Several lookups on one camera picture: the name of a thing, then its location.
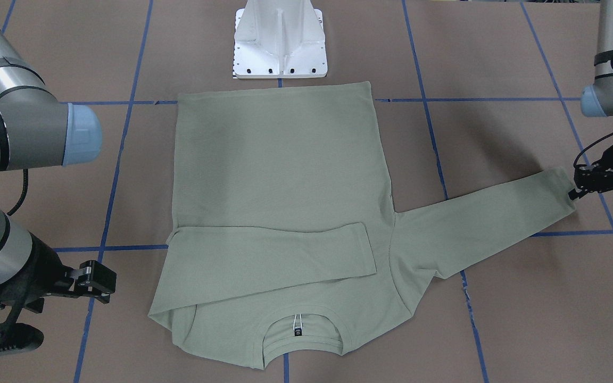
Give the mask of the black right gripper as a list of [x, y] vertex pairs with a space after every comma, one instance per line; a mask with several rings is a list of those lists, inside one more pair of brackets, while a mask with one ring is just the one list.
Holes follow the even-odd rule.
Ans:
[[117, 273], [97, 260], [88, 260], [74, 269], [35, 235], [29, 234], [30, 248], [22, 269], [0, 284], [0, 320], [16, 320], [24, 310], [39, 314], [44, 298], [92, 297], [107, 304], [116, 291]]

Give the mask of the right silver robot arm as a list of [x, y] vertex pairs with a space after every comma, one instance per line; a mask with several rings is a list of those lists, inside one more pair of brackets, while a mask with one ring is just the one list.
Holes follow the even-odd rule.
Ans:
[[[13, 185], [20, 170], [40, 176], [25, 223], [53, 245], [95, 246], [101, 208], [109, 206], [117, 163], [119, 114], [126, 114], [128, 75], [136, 57], [136, 25], [144, 5], [110, 1], [9, 1], [0, 25], [0, 177]], [[7, 215], [0, 204], [0, 304], [14, 312], [58, 283], [82, 284], [51, 246]]]

